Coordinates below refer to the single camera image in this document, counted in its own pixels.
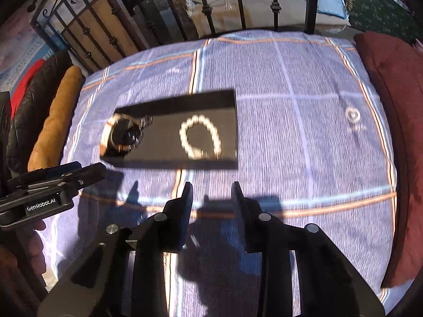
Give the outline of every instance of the bed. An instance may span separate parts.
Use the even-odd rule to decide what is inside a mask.
[[[279,14],[278,26],[304,25],[306,0],[277,0],[282,10]],[[274,19],[271,8],[272,0],[242,0],[245,14],[245,25],[248,29],[273,27]],[[207,0],[212,8],[213,24],[216,33],[242,29],[238,0]],[[210,27],[203,13],[203,0],[186,0],[188,15],[191,17],[198,36],[210,35]],[[319,0],[316,16],[316,28],[322,31],[337,33],[342,31],[348,22],[348,13],[344,0]]]
[[[98,228],[142,223],[189,181],[189,237],[180,254],[164,259],[170,315],[255,315],[260,257],[244,254],[229,201],[239,181],[245,196],[286,223],[318,224],[385,303],[396,169],[384,109],[347,40],[250,30],[127,57],[87,78],[62,163],[99,160],[99,139],[116,107],[228,87],[237,94],[238,170],[108,165],[106,179],[84,189],[74,209],[47,220],[42,239],[54,275]],[[296,271],[293,282],[299,313]]]

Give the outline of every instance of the bracelet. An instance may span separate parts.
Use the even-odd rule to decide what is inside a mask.
[[[115,127],[117,123],[119,123],[123,119],[129,120],[133,124],[132,126],[128,128],[127,134],[126,134],[128,139],[132,141],[132,144],[130,145],[115,144],[115,142],[113,141],[113,132],[115,130]],[[144,116],[141,119],[135,119],[127,114],[115,114],[114,124],[112,125],[111,132],[110,132],[110,143],[112,147],[117,152],[128,152],[128,151],[131,151],[131,149],[136,148],[144,136],[144,133],[142,130],[146,128],[147,126],[151,125],[152,122],[153,122],[153,119],[151,116]]]
[[[222,153],[221,142],[217,128],[213,125],[209,118],[206,118],[204,115],[194,114],[191,118],[188,118],[186,122],[181,124],[181,129],[179,130],[179,135],[181,137],[181,146],[188,154],[188,157],[191,160],[198,160],[203,157],[207,157],[207,152],[204,150],[192,147],[188,142],[187,131],[189,128],[192,128],[194,125],[202,124],[210,131],[211,139],[213,141],[213,152],[214,156],[219,159],[220,154]]]

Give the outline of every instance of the red cloth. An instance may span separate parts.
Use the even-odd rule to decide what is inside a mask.
[[[14,117],[16,109],[18,108],[22,98],[24,97],[26,89],[28,88],[28,85],[32,80],[32,77],[38,71],[38,69],[41,68],[44,62],[45,61],[43,59],[39,59],[38,61],[36,61],[19,81],[19,84],[13,92],[12,98],[10,99],[10,103],[12,105],[12,118]]]
[[[383,287],[414,279],[423,265],[423,53],[374,32],[354,40],[383,104],[397,169],[396,230]]]

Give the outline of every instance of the finger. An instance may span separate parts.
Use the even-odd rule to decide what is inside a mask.
[[[16,257],[2,246],[0,246],[0,266],[18,268],[18,260],[16,260]]]
[[[36,221],[34,223],[34,229],[38,231],[43,231],[46,229],[46,223],[43,220]]]
[[[31,266],[35,275],[47,272],[46,260],[44,259],[43,253],[36,255],[31,259]]]
[[[44,244],[41,241],[40,235],[34,232],[33,237],[28,242],[28,252],[31,256],[38,255],[43,252]]]

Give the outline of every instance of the pearl bracelet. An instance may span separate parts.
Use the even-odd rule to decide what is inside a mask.
[[[192,128],[196,124],[204,125],[207,130],[210,131],[211,139],[213,141],[213,152],[214,156],[219,159],[220,154],[222,153],[221,142],[219,134],[217,133],[217,128],[213,125],[209,118],[206,118],[204,115],[194,114],[191,118],[188,118],[186,122],[181,124],[181,129],[179,130],[179,135],[181,137],[181,146],[188,154],[188,157],[191,160],[198,160],[203,157],[207,157],[207,153],[204,150],[192,147],[188,142],[187,131],[189,128]]]

